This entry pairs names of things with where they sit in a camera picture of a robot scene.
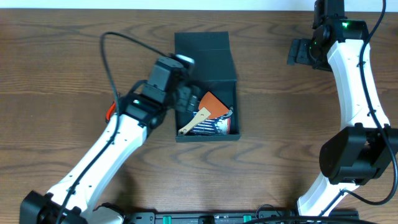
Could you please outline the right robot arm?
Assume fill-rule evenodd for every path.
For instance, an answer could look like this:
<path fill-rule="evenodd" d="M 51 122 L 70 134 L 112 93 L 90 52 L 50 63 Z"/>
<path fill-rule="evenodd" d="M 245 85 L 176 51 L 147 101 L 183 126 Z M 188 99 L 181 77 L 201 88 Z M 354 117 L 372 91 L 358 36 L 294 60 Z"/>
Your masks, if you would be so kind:
<path fill-rule="evenodd" d="M 397 168 L 397 130 L 390 124 L 370 62 L 373 31 L 345 16 L 343 1 L 316 0 L 313 35 L 295 39 L 287 62 L 332 72 L 340 103 L 340 131 L 320 150 L 320 174 L 297 200 L 297 213 L 310 222 L 328 217 L 346 195 Z"/>

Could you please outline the blue screwdriver set package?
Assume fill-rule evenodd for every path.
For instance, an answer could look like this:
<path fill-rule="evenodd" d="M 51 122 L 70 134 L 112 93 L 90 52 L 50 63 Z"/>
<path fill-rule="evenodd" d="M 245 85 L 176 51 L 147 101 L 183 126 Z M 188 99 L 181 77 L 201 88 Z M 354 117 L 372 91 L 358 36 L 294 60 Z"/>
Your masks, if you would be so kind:
<path fill-rule="evenodd" d="M 231 117 L 228 119 L 223 119 L 221 116 L 215 119 L 206 119 L 194 126 L 190 130 L 190 134 L 195 135 L 227 135 L 231 129 Z"/>

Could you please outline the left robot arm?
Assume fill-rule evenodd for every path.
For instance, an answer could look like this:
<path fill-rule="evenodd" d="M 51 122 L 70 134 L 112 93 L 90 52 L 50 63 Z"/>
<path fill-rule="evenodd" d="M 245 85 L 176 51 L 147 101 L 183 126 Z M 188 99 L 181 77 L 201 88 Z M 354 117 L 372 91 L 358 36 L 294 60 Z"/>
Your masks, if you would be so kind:
<path fill-rule="evenodd" d="M 97 206 L 103 190 L 125 160 L 160 126 L 169 109 L 191 111 L 198 88 L 189 78 L 195 61 L 160 57 L 148 81 L 137 82 L 109 112 L 108 124 L 80 162 L 45 195 L 31 191 L 20 205 L 20 223 L 125 223 L 109 204 Z"/>

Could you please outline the small claw hammer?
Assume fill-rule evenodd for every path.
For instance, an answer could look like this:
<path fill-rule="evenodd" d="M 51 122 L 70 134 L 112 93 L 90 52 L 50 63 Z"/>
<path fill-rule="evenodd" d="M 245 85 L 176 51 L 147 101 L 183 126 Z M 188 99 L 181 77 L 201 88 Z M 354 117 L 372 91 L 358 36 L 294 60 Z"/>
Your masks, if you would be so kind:
<path fill-rule="evenodd" d="M 222 116 L 222 118 L 223 118 L 223 119 L 228 119 L 228 118 L 230 118 L 231 115 L 233 114 L 233 111 L 234 111 L 233 106 L 230 106 L 230 107 L 229 107 L 229 111 L 228 111 L 226 114 L 224 114 L 224 115 Z"/>

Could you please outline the orange scraper wooden handle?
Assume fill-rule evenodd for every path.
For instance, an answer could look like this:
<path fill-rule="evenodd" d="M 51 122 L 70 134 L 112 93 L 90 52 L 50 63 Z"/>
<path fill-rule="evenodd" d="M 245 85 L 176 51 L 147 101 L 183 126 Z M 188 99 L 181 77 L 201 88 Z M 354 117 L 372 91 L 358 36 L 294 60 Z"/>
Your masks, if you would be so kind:
<path fill-rule="evenodd" d="M 220 118 L 229 112 L 229 108 L 227 108 L 224 103 L 217 99 L 217 97 L 210 91 L 203 96 L 198 109 L 199 111 L 197 111 L 192 120 L 178 130 L 179 136 L 186 135 L 189 131 L 207 119 Z"/>

